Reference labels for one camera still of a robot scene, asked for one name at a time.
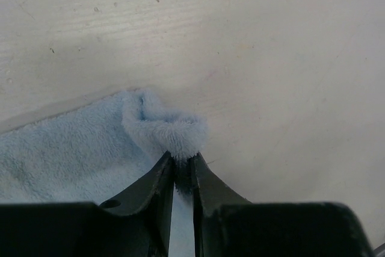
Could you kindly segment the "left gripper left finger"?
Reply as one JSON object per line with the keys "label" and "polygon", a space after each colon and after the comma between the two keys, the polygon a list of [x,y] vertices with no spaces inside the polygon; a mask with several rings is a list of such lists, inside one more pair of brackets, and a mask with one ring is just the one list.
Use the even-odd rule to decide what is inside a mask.
{"label": "left gripper left finger", "polygon": [[100,205],[1,205],[1,256],[168,256],[173,178],[173,159],[165,153]]}

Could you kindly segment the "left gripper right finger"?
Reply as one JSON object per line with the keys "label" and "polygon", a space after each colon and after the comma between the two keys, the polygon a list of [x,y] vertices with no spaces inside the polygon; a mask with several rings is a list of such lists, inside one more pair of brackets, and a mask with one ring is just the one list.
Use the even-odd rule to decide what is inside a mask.
{"label": "left gripper right finger", "polygon": [[201,154],[189,161],[196,256],[372,256],[355,213],[341,203],[252,203]]}

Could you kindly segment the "light blue towel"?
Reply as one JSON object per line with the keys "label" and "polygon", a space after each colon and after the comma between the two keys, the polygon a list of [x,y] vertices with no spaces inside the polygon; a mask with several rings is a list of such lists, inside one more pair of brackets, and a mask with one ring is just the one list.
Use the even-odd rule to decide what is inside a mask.
{"label": "light blue towel", "polygon": [[177,171],[170,255],[194,256],[187,161],[207,138],[203,117],[166,107],[148,90],[122,91],[2,134],[1,202],[101,203],[170,152]]}

